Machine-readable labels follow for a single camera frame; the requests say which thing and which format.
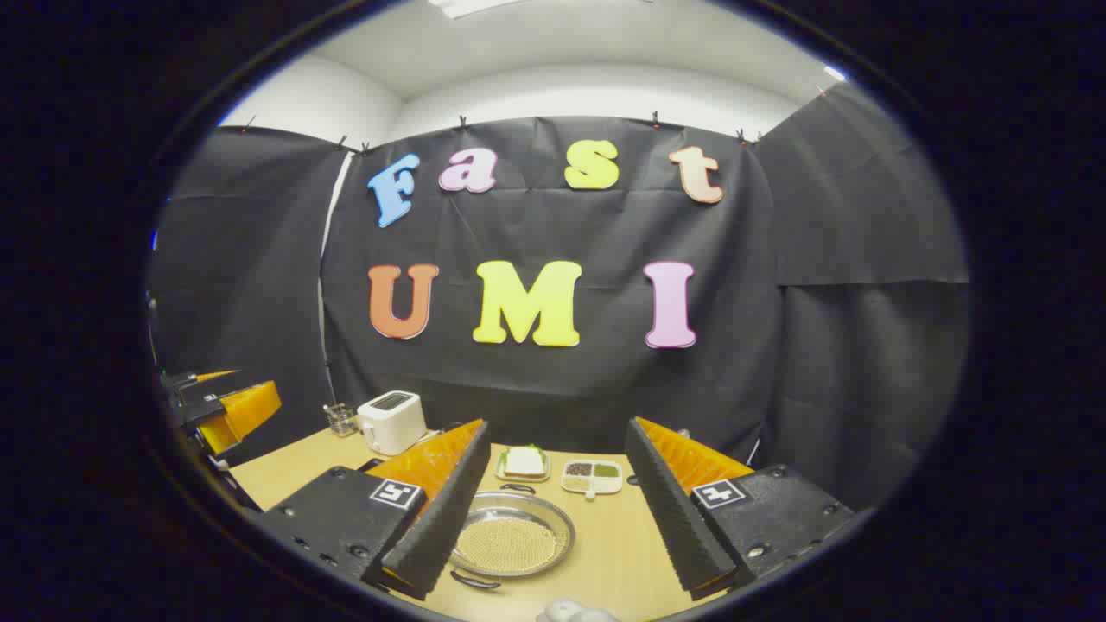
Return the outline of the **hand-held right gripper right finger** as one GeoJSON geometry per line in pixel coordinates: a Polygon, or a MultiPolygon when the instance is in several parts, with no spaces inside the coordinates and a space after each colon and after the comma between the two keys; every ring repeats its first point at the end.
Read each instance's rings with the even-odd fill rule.
{"type": "Polygon", "coordinates": [[[628,423],[625,453],[693,600],[781,574],[855,516],[791,466],[755,470],[643,417],[628,423]]]}

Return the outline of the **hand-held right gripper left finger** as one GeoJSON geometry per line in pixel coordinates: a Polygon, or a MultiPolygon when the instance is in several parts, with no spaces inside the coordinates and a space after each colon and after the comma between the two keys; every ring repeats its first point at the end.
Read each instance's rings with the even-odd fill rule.
{"type": "Polygon", "coordinates": [[[367,470],[328,467],[261,514],[260,528],[332,574],[422,600],[453,554],[490,447],[474,419],[367,470]]]}

